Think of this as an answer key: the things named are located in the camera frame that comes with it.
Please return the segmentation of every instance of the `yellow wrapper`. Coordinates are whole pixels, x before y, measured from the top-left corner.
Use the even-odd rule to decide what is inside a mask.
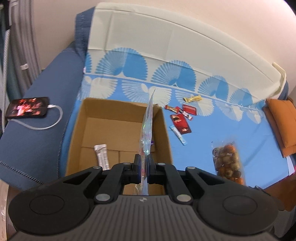
[[[200,95],[197,95],[197,96],[193,96],[193,97],[184,97],[183,99],[185,100],[186,103],[189,103],[189,102],[193,102],[193,101],[202,100],[202,97]]]

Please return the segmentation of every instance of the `white rope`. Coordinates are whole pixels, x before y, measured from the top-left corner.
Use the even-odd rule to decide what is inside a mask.
[[[10,29],[5,32],[4,37],[4,54],[3,54],[3,101],[2,101],[2,116],[1,116],[1,125],[2,125],[2,133],[5,130],[6,124],[6,94],[7,94],[7,62],[8,62],[8,47],[9,47],[9,36]]]
[[[9,121],[17,122],[17,123],[23,125],[24,127],[27,127],[29,129],[36,130],[36,131],[46,130],[46,129],[49,129],[49,128],[55,126],[56,124],[58,124],[59,121],[61,120],[61,118],[63,117],[63,110],[62,110],[62,108],[60,106],[50,104],[50,105],[48,105],[48,108],[57,108],[57,109],[59,109],[59,119],[54,124],[52,124],[51,126],[39,128],[39,127],[29,126],[29,125],[27,125],[27,124],[25,124],[25,123],[23,123],[23,122],[21,122],[20,120],[17,120],[17,119],[10,119]]]

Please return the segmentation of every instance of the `white charging cable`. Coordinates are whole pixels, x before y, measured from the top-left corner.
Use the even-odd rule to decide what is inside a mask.
[[[58,124],[60,122],[61,118],[63,117],[63,110],[62,110],[62,108],[60,106],[53,105],[53,104],[48,105],[47,108],[49,108],[49,109],[50,108],[57,108],[57,109],[59,109],[59,119],[53,125],[51,125],[51,126],[43,127],[43,128],[38,128],[38,127],[29,126],[29,125],[27,125],[27,124],[25,124],[25,123],[23,123],[23,122],[21,122],[20,120],[17,120],[17,119],[10,119],[9,121],[17,122],[17,123],[19,123],[19,124],[21,124],[21,125],[29,128],[29,129],[32,129],[32,130],[42,131],[42,130],[49,129],[49,128],[55,126],[56,124]]]

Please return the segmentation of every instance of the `bag of snack balls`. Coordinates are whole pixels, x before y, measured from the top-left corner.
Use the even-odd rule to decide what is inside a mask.
[[[243,166],[234,142],[213,148],[213,161],[218,176],[246,185]]]

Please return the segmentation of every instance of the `wall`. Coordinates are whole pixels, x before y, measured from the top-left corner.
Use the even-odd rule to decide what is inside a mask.
[[[73,40],[75,14],[97,2],[98,0],[35,0],[36,37],[43,68]],[[296,16],[283,0],[113,2],[164,8],[204,21],[248,45],[268,62],[276,62],[284,68],[290,92],[296,85]]]

